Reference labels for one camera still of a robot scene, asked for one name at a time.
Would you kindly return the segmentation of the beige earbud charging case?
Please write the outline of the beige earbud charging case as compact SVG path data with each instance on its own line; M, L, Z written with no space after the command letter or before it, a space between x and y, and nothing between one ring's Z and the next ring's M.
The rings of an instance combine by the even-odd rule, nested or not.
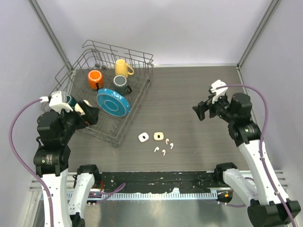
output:
M164 134L163 132L155 132L153 138L155 141L162 141L164 140Z

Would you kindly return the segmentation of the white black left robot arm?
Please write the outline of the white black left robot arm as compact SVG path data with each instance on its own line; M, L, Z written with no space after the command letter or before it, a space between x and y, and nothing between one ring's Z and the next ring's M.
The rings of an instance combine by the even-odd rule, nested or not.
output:
M91 189L100 185L96 165L80 166L74 192L67 197L67 177L71 150L68 143L76 130L98 122L99 109L86 100L72 111L48 111L37 119L39 147L33 162L43 189L46 227L83 227L84 210Z

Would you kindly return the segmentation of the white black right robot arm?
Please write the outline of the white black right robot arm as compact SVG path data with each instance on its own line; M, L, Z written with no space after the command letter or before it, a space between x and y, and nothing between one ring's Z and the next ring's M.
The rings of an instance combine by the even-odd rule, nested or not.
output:
M231 100L226 94L210 95L207 101L193 106L199 120L209 112L228 123L230 137L234 140L248 163L253 183L242 176L233 163L218 164L214 182L220 187L230 186L247 207L250 222L255 227L288 225L300 211L299 202L289 199L269 161L261 131L251 118L250 96L235 93Z

